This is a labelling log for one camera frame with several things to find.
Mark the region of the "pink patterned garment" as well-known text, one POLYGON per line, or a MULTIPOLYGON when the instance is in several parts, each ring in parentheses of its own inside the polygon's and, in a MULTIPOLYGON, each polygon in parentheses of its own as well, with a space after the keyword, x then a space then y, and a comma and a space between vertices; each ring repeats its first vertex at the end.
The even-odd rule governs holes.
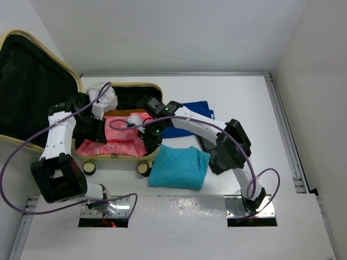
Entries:
POLYGON ((144 141, 138 136, 137 129, 124 131, 113 130, 109 123, 115 119, 128 120, 129 116, 106 116, 105 135, 106 144, 85 139, 76 154, 80 156, 96 155, 124 155, 140 158, 148 154, 144 141))

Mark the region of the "cream yellow suitcase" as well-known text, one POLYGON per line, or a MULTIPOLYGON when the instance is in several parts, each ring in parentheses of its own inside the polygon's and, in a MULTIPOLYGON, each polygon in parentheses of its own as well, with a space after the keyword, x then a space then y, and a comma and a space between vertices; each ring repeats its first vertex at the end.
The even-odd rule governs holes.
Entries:
MULTIPOLYGON (((116 110, 143 109, 151 97, 162 101, 154 83, 112 82, 118 97, 116 110)), ((82 93, 78 74, 29 33, 10 30, 1 35, 1 139, 22 144, 48 126, 49 107, 82 93)), ((84 140, 74 139, 76 152, 84 140)), ((124 155, 80 156, 85 160, 125 159, 154 161, 159 147, 140 158, 124 155)))

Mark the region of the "white drawstring bag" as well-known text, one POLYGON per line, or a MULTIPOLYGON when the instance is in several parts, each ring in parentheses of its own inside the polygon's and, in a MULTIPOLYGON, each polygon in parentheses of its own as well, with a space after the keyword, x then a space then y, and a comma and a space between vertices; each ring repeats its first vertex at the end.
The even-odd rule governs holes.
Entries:
POLYGON ((99 97, 98 101, 96 102, 107 104, 105 112, 116 110, 116 107, 118 105, 118 97, 115 94, 115 90, 113 89, 110 82, 98 82, 91 85, 88 89, 88 95, 90 101, 95 100, 101 95, 101 97, 99 97))

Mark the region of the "turquoise shirt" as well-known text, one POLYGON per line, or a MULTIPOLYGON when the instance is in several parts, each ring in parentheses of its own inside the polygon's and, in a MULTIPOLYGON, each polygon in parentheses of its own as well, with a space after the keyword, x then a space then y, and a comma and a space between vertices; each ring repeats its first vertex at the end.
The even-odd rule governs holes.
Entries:
POLYGON ((148 185, 199 191, 209 167, 210 154, 197 149, 161 145, 152 165, 148 185))

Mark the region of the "black pouch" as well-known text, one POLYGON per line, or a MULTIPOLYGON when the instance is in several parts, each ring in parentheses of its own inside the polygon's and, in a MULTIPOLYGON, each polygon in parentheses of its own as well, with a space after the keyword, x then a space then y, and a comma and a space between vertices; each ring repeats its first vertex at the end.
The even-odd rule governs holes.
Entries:
POLYGON ((235 144, 223 133, 217 135, 216 145, 206 138, 196 136, 202 151, 210 155, 209 166, 219 175, 237 167, 239 152, 235 144))

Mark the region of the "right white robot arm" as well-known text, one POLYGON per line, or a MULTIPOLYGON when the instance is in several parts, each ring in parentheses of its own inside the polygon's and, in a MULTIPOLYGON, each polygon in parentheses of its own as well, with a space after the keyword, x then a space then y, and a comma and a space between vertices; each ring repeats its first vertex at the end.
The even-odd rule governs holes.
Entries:
POLYGON ((266 191, 258 182, 250 162, 251 142, 237 120, 218 121, 193 112, 176 101, 165 105, 155 97, 144 101, 143 109, 152 117, 152 121, 145 121, 139 130, 139 137, 147 149, 152 150, 162 143, 162 133, 169 126, 207 139, 216 146, 223 163, 233 169, 246 212, 256 213, 266 191))

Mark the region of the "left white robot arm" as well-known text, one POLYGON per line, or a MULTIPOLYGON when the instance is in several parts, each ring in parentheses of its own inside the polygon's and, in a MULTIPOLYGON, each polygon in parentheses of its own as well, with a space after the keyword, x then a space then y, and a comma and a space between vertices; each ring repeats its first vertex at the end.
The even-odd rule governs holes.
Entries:
POLYGON ((90 139, 105 144, 104 113, 111 109, 107 102, 97 101, 90 107, 87 94, 66 97, 48 110, 49 131, 46 146, 39 161, 31 164, 31 173, 48 203, 70 199, 92 199, 88 208, 106 214, 108 193, 102 184, 89 184, 71 155, 72 140, 90 139))

